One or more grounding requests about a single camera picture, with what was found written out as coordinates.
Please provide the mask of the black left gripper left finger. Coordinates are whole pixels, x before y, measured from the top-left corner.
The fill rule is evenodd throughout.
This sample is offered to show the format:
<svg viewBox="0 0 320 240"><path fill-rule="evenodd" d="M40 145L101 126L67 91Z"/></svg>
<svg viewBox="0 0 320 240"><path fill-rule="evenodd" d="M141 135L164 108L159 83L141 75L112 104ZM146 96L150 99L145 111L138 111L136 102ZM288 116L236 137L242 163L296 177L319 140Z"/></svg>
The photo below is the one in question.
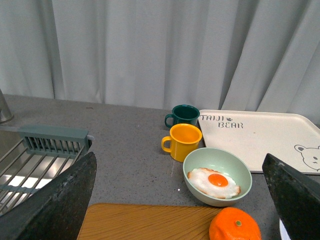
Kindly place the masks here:
<svg viewBox="0 0 320 240"><path fill-rule="evenodd" d="M75 240L95 184L97 159L87 153L0 218L2 240Z"/></svg>

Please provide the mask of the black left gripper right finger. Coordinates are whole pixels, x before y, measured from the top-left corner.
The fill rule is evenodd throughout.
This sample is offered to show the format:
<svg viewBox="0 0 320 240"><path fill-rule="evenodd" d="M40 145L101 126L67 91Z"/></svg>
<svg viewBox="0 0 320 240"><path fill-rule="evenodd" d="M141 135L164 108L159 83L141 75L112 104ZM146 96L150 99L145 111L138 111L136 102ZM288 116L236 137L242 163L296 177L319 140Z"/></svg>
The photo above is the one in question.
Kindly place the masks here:
<svg viewBox="0 0 320 240"><path fill-rule="evenodd" d="M268 153L262 171L276 211L292 240L320 238L320 184Z"/></svg>

